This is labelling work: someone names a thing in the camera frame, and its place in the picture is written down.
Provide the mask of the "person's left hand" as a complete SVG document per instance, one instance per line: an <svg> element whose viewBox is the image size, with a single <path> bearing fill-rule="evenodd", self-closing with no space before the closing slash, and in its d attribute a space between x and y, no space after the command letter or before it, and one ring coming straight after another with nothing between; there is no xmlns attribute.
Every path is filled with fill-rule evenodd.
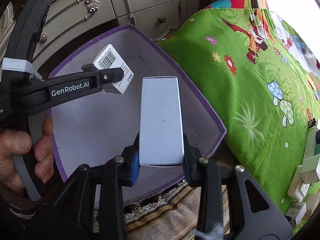
<svg viewBox="0 0 320 240"><path fill-rule="evenodd" d="M19 197L41 200L54 174L53 124L48 114L1 119L1 184Z"/></svg>

